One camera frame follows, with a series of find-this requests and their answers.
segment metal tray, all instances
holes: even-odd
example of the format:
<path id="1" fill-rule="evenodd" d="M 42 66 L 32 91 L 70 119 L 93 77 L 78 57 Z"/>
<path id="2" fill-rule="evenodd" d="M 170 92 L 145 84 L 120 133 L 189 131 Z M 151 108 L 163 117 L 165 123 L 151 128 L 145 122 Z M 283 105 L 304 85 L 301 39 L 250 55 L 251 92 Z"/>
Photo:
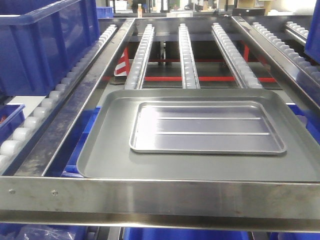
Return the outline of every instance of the metal tray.
<path id="1" fill-rule="evenodd" d="M 202 106 L 203 109 L 233 102 L 236 105 L 249 103 L 244 107 L 252 116 L 259 114 L 265 119 L 255 124 L 257 131 L 265 131 L 272 137 L 273 147 L 278 154 L 194 154 L 190 152 L 142 153 L 130 147 L 135 132 L 137 113 L 148 106 L 175 104 Z M 235 109 L 224 108 L 230 114 Z M 183 126 L 176 126 L 182 131 Z M 202 131 L 207 128 L 202 124 Z M 236 131 L 248 128 L 239 126 Z M 235 146 L 228 138 L 223 144 L 230 150 Z M 186 141 L 179 142 L 186 146 Z M 191 138 L 187 144 L 197 145 Z M 260 152 L 271 148 L 260 138 L 255 144 L 261 145 Z M 109 94 L 102 105 L 97 120 L 79 156 L 79 172 L 89 178 L 120 180 L 156 181 L 320 181 L 320 147 L 307 132 L 299 119 L 274 92 L 264 89 L 143 89 L 120 90 Z"/>
<path id="2" fill-rule="evenodd" d="M 139 153 L 280 154 L 272 119 L 256 101 L 163 101 L 139 105 L 130 147 Z"/>

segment blue storage crate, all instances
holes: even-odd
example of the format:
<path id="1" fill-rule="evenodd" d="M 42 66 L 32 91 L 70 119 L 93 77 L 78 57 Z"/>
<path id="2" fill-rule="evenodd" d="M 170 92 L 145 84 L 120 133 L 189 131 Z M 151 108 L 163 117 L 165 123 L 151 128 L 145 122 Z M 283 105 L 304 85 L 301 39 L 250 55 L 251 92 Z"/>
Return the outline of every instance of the blue storage crate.
<path id="1" fill-rule="evenodd" d="M 304 47 L 305 53 L 320 64 L 320 0 L 316 1 L 313 18 Z"/>
<path id="2" fill-rule="evenodd" d="M 14 130 L 25 120 L 23 113 L 25 105 L 5 105 L 0 109 L 0 119 L 5 119 L 0 123 L 0 145 L 5 141 Z"/>
<path id="3" fill-rule="evenodd" d="M 288 107 L 293 111 L 295 115 L 305 116 L 302 110 L 295 104 L 288 104 Z M 313 136 L 313 138 L 320 144 L 320 131 L 317 129 L 308 119 L 306 119 L 306 129 Z"/>
<path id="4" fill-rule="evenodd" d="M 128 227 L 123 240 L 249 240 L 245 231 Z"/>
<path id="5" fill-rule="evenodd" d="M 23 227 L 30 227 L 30 228 L 37 228 L 39 225 L 26 225 L 26 224 L 9 224 L 9 223 L 0 223 L 0 239 L 1 237 L 10 236 L 9 239 L 16 239 L 19 236 L 20 231 Z M 64 233 L 71 233 L 74 235 L 74 240 L 84 240 L 87 233 L 87 227 L 86 226 L 60 226 L 60 225 L 48 225 L 49 228 L 52 228 L 57 232 L 57 234 L 64 234 Z M 32 236 L 30 238 L 31 240 L 46 240 L 48 238 L 43 236 Z"/>
<path id="6" fill-rule="evenodd" d="M 0 16 L 0 89 L 7 96 L 47 95 L 100 34 L 95 0 L 61 0 L 12 13 Z"/>
<path id="7" fill-rule="evenodd" d="M 96 15 L 98 19 L 110 19 L 114 17 L 114 8 L 112 6 L 97 6 Z"/>
<path id="8" fill-rule="evenodd" d="M 320 233 L 306 232 L 273 232 L 269 240 L 319 240 Z"/>
<path id="9" fill-rule="evenodd" d="M 91 115 L 87 125 L 85 126 L 83 133 L 82 133 L 77 145 L 75 146 L 75 148 L 72 152 L 72 155 L 64 168 L 64 171 L 62 172 L 61 177 L 82 178 L 82 175 L 79 174 L 79 171 L 77 169 L 77 160 L 78 160 L 79 154 L 80 154 L 80 152 L 81 152 L 81 150 L 87 140 L 89 132 L 97 119 L 99 111 L 100 111 L 100 107 L 96 107 L 93 110 L 92 115 Z"/>
<path id="10" fill-rule="evenodd" d="M 23 15 L 57 0 L 1 0 L 0 15 Z"/>

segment white roller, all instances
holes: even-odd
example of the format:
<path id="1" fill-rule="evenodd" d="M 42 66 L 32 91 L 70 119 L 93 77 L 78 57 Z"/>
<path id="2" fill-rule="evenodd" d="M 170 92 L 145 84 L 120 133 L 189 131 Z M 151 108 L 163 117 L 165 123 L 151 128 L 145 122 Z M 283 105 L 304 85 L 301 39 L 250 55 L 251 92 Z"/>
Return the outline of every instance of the white roller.
<path id="1" fill-rule="evenodd" d="M 41 102 L 41 107 L 52 109 L 56 105 L 57 101 L 52 98 L 45 98 Z"/>
<path id="2" fill-rule="evenodd" d="M 9 157 L 5 155 L 0 155 L 0 171 L 3 171 L 9 162 Z"/>
<path id="3" fill-rule="evenodd" d="M 33 131 L 30 128 L 18 127 L 14 130 L 12 139 L 24 142 L 31 137 L 32 132 Z"/>
<path id="4" fill-rule="evenodd" d="M 22 142 L 17 140 L 6 140 L 0 147 L 0 154 L 11 157 L 19 152 Z"/>
<path id="5" fill-rule="evenodd" d="M 64 93 L 66 91 L 66 89 L 67 89 L 67 86 L 68 85 L 66 85 L 66 84 L 60 83 L 57 86 L 55 86 L 55 90 Z"/>
<path id="6" fill-rule="evenodd" d="M 44 119 L 49 114 L 49 108 L 46 108 L 44 106 L 37 106 L 33 110 L 33 116 L 37 117 L 39 119 Z"/>
<path id="7" fill-rule="evenodd" d="M 51 91 L 49 94 L 49 98 L 58 101 L 62 95 L 60 91 Z"/>
<path id="8" fill-rule="evenodd" d="M 28 129 L 37 129 L 41 124 L 41 119 L 36 116 L 28 116 L 24 120 L 24 127 Z"/>
<path id="9" fill-rule="evenodd" d="M 61 80 L 61 83 L 65 85 L 70 85 L 72 82 L 73 82 L 73 79 L 70 77 L 64 77 Z"/>

